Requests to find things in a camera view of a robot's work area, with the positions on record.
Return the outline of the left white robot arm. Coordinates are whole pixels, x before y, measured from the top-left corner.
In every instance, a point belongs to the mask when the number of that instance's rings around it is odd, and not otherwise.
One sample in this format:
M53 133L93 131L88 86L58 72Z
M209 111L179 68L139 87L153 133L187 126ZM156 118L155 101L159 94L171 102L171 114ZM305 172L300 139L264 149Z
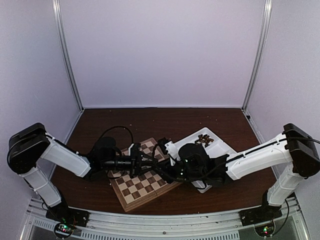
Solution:
M38 162L51 162L86 180L95 180L106 171L127 171L135 177L141 171L140 147L139 143L132 142L128 154L124 155L116 140L102 133L92 149L81 154L50 135L45 126L37 122L9 139L7 164L42 198L52 215L67 222L72 218L72 211Z

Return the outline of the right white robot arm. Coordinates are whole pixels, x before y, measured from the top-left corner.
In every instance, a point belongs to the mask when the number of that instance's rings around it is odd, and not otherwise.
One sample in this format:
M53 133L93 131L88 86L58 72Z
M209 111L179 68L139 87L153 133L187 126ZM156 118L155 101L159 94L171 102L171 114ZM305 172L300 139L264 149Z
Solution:
M168 159L157 164L167 182L190 182L200 193L227 182L285 164L275 184L263 196L256 210L259 220L268 220L299 183L320 171L320 157L313 139L292 123L271 140L236 152L207 127L177 141L160 143Z

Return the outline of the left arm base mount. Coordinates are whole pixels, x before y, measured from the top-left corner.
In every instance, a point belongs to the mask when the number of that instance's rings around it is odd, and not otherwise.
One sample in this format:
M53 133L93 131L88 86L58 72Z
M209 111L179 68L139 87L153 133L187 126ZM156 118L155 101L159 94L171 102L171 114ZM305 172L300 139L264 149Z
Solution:
M70 226L86 227L90 213L85 210L75 208L49 208L46 211L47 219L55 220Z

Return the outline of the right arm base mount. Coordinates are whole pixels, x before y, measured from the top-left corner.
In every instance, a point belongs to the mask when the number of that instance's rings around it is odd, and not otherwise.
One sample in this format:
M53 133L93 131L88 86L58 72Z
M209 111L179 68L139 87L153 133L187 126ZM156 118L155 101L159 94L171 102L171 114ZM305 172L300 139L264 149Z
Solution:
M239 212L239 217L243 226L271 221L275 218L280 218L282 215L280 206L270 206L268 204L241 210Z

